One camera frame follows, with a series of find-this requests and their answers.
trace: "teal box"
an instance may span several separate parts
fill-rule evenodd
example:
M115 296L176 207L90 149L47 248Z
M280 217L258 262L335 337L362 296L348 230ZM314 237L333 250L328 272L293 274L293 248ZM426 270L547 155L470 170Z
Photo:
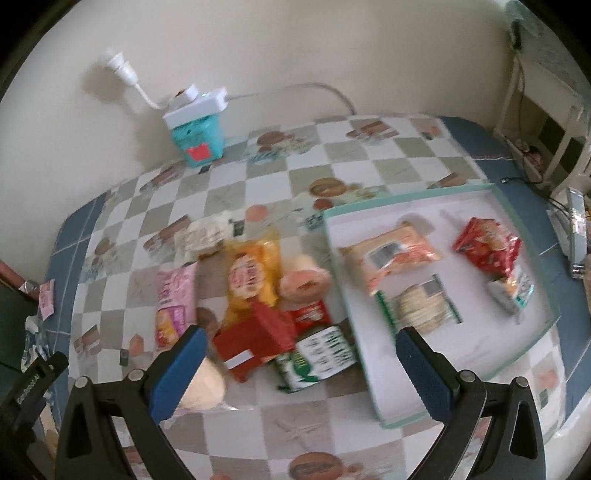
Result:
M171 131L171 136L190 167L222 158L224 139L217 113L180 125Z

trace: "orange snack package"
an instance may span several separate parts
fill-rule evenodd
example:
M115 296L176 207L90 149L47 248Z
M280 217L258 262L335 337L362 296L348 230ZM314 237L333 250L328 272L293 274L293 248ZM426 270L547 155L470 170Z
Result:
M378 291L379 282L387 275L422 267L443 258L429 240L419 235L408 222L382 235L340 248L340 251L361 271L370 295Z
M230 269L228 309L222 330L247 317L255 299L274 307L281 278L279 232L276 229L269 230L257 240L228 240L224 249L229 257Z

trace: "white tray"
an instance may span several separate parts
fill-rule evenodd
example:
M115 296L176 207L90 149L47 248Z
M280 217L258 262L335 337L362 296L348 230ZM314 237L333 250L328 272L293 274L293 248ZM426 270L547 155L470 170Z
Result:
M338 247L346 247L395 228L409 213L418 213L435 227L428 238L444 258L427 267L390 275L386 290L428 280L437 273L463 323L446 323L425 335L436 352L457 369L469 368L489 380L536 343L559 317L530 236L501 192L491 184L427 190L369 200L328 210L325 223L337 283L350 322L378 417L384 427L400 427L424 415L424 406L394 351L391 326L374 297L359 286ZM520 264L535 284L522 312L522 322L508 314L486 291L488 276L464 255L451 250L461 229L473 217L494 218L523 240Z

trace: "yellow snack bag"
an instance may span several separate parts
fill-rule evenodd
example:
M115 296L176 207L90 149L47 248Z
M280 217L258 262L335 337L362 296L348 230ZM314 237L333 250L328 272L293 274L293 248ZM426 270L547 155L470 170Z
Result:
M258 299L269 307L277 303L277 285L281 278L279 232L271 229L257 240L227 240L229 257L228 309L222 329L250 314L251 301Z

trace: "checkered tablecloth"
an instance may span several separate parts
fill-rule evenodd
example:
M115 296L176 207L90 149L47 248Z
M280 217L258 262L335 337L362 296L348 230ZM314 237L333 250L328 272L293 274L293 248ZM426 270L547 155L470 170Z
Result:
M70 385L80 375L120 380L153 360L157 272L174 255L165 248L149 254L144 243L182 216L196 220L228 210L241 238L275 225L285 260L303 252L330 270L318 198L338 205L411 192L453 172L471 181L483 178L444 125L427 115L276 125L229 141L224 158L211 167L179 165L170 181L143 188L165 168L114 188L96 222L74 301ZM265 209L252 215L252 206ZM196 286L202 313L220 320L226 290L223 255L202 261ZM326 303L333 321L347 330L336 288ZM90 341L82 342L85 334ZM141 342L143 353L122 366L121 350L130 342ZM498 379L517 375L530 381L545 437L551 436L564 418L565 393L555 328ZM237 411L189 414L167 425L168 438L197 479L214 473L233 480L288 479L290 463L307 452L330 454L342 478L406 478L441 428L429 419L380 428L359 365L295 394L278 391L278 383L271 368L260 368L245 384L230 382L226 402ZM117 427L130 442L125 426L118 421ZM462 469L474 458L480 431L485 429L476 433Z

